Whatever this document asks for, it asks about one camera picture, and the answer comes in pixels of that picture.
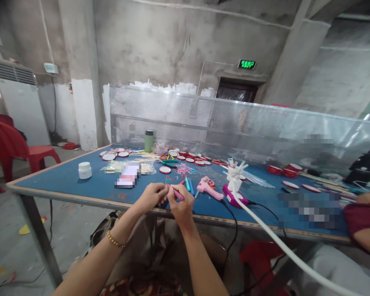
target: concrete pillar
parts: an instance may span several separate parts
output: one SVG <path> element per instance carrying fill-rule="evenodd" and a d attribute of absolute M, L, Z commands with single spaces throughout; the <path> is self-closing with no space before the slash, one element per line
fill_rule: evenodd
<path fill-rule="evenodd" d="M 267 86 L 263 103 L 293 106 L 318 50 L 330 28 L 327 23 L 306 19 L 312 0 L 303 0 Z"/>
<path fill-rule="evenodd" d="M 83 150 L 93 150 L 103 144 L 93 0 L 59 0 L 59 7 L 80 144 Z"/>

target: metal table leg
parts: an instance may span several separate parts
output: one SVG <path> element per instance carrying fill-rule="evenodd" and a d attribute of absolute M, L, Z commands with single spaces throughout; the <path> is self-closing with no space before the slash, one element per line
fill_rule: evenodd
<path fill-rule="evenodd" d="M 321 246 L 322 244 L 320 243 L 303 240 L 297 247 L 295 254 L 304 262 L 307 262 L 315 255 Z M 289 282 L 297 272 L 300 272 L 300 270 L 301 269 L 291 259 L 288 259 L 260 295 L 275 295 L 277 291 L 284 288 L 287 282 Z"/>
<path fill-rule="evenodd" d="M 33 240 L 37 245 L 42 261 L 44 262 L 45 269 L 52 281 L 52 285 L 56 289 L 63 279 L 45 228 L 41 222 L 41 216 L 38 212 L 34 197 L 19 195 L 17 200 L 26 219 L 26 223 L 29 226 Z"/>

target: doorway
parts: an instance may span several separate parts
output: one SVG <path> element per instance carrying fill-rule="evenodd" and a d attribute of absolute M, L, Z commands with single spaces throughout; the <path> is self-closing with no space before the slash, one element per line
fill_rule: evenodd
<path fill-rule="evenodd" d="M 217 98 L 253 103 L 260 83 L 240 79 L 221 77 Z"/>

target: table edge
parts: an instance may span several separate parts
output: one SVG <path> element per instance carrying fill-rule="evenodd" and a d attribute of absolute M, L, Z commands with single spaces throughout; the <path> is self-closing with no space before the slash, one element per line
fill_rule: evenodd
<path fill-rule="evenodd" d="M 15 194 L 23 194 L 23 195 L 30 195 L 34 197 L 41 197 L 41 198 L 49 198 L 59 201 L 66 201 L 71 202 L 75 204 L 85 204 L 89 206 L 97 206 L 102 207 L 104 205 L 107 205 L 107 207 L 112 207 L 113 209 L 118 210 L 127 210 L 130 208 L 133 204 L 131 203 L 123 203 L 114 201 L 115 197 L 112 196 L 112 200 L 104 200 L 104 199 L 97 199 L 92 197 L 85 197 L 81 195 L 74 195 L 74 194 L 67 194 L 67 193 L 61 193 L 61 192 L 54 192 L 54 191 L 47 191 L 47 190 L 40 190 L 40 189 L 32 189 L 29 187 L 21 187 L 17 185 L 11 186 L 11 191 Z M 173 218 L 173 215 L 171 213 L 171 210 L 162 209 L 162 208 L 153 208 L 149 211 L 150 213 L 165 215 Z M 207 222 L 207 224 L 215 224 L 217 226 L 230 226 L 231 228 L 235 227 L 235 221 L 233 219 L 224 219 L 219 217 L 213 217 L 213 216 L 206 216 L 206 215 L 197 215 L 193 214 L 193 218 L 198 222 Z M 258 223 L 253 222 L 247 222 L 247 221 L 237 221 L 238 225 L 245 229 L 260 229 L 262 230 L 262 227 Z M 282 236 L 282 231 L 277 226 L 270 226 L 268 227 L 273 230 L 275 233 L 280 234 Z M 285 228 L 285 232 L 287 234 L 293 234 L 295 236 L 302 236 L 307 238 L 313 238 L 313 239 L 325 239 L 330 240 L 333 243 L 344 243 L 348 244 L 350 243 L 350 239 L 348 237 L 343 236 L 334 236 L 331 234 L 322 234 L 317 232 L 311 232 L 306 230 L 298 230 L 298 229 L 288 229 Z"/>
<path fill-rule="evenodd" d="M 33 176 L 36 176 L 36 175 L 38 175 L 38 174 L 40 174 L 40 173 L 43 173 L 43 172 L 49 171 L 50 169 L 53 169 L 53 168 L 59 167 L 59 166 L 61 166 L 62 164 L 65 164 L 65 163 L 67 163 L 67 162 L 70 162 L 70 161 L 72 161 L 72 160 L 75 160 L 75 159 L 77 159 L 77 158 L 80 158 L 80 157 L 82 157 L 82 156 L 84 156 L 84 155 L 88 155 L 88 154 L 94 153 L 94 152 L 96 152 L 96 151 L 102 150 L 102 149 L 107 148 L 107 147 L 109 147 L 109 146 L 111 146 L 111 145 L 112 145 L 112 144 L 109 144 L 109 145 L 107 145 L 107 146 L 103 146 L 103 147 L 97 148 L 97 149 L 95 149 L 95 150 L 93 150 L 93 151 L 90 151 L 90 152 L 84 153 L 84 154 L 82 154 L 82 155 L 76 156 L 76 157 L 71 158 L 71 159 L 69 159 L 69 160 L 65 160 L 65 161 L 63 161 L 63 162 L 61 162 L 61 163 L 58 163 L 58 164 L 55 164 L 55 165 L 53 165 L 53 166 L 47 167 L 46 169 L 43 169 L 43 170 L 41 170 L 41 171 L 38 171 L 38 172 L 32 173 L 32 174 L 30 174 L 30 175 L 27 175 L 27 176 L 21 177 L 21 178 L 16 179 L 16 180 L 12 180 L 11 182 L 8 182 L 8 183 L 6 184 L 6 186 L 7 186 L 8 188 L 10 188 L 10 189 L 15 189 L 15 187 L 20 187 L 20 186 L 16 186 L 16 185 L 15 185 L 15 183 L 21 182 L 21 181 L 23 181 L 23 180 L 26 180 L 26 179 L 31 178 L 31 177 L 33 177 Z"/>

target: green thermos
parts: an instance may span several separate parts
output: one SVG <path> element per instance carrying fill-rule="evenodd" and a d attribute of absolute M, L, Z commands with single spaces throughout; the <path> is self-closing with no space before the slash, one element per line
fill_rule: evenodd
<path fill-rule="evenodd" d="M 147 129 L 145 131 L 144 141 L 145 141 L 144 151 L 152 152 L 152 143 L 153 143 L 153 130 L 152 129 Z"/>

